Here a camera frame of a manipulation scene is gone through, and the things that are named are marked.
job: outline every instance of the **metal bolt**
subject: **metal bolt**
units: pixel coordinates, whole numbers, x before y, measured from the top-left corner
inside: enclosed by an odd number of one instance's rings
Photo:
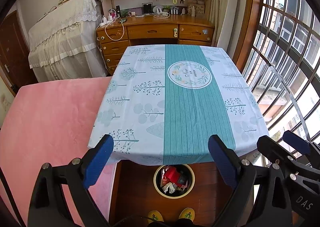
[[[241,163],[242,163],[242,165],[245,165],[245,166],[250,165],[250,161],[247,160],[247,159],[242,159],[242,160],[241,160]]]
[[[44,163],[44,164],[42,165],[42,169],[47,169],[49,166],[50,166],[49,163]]]
[[[277,170],[280,168],[278,164],[272,164],[272,167]]]
[[[71,163],[73,165],[78,165],[80,163],[80,159],[79,158],[74,158]]]
[[[297,179],[296,175],[295,174],[290,174],[290,178],[295,181]]]

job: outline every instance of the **door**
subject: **door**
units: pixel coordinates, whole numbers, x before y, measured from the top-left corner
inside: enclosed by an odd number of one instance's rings
[[[30,69],[28,55],[29,49],[22,36],[15,10],[0,25],[0,61],[9,81],[18,88],[38,82]]]

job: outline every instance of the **foot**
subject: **foot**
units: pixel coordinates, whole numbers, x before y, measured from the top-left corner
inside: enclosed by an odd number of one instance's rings
[[[161,213],[159,213],[156,210],[150,211],[148,213],[148,218],[154,219],[155,221],[163,222],[163,217],[162,217]]]
[[[193,221],[195,219],[195,211],[194,211],[194,209],[189,208],[189,207],[185,208],[181,212],[181,214],[179,216],[179,219],[190,219],[191,221]]]

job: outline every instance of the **pink blanket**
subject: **pink blanket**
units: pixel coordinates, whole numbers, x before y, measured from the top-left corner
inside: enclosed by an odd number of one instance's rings
[[[22,87],[0,131],[0,166],[27,224],[32,190],[41,165],[82,158],[111,77],[59,80]],[[108,218],[116,165],[105,166],[89,191]],[[70,191],[64,188],[75,223],[83,223]],[[0,196],[14,215],[0,183]]]

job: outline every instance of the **window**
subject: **window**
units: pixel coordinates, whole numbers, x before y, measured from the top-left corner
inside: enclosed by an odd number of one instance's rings
[[[305,0],[263,0],[258,31],[243,71],[270,137],[291,130],[320,142],[320,23]]]

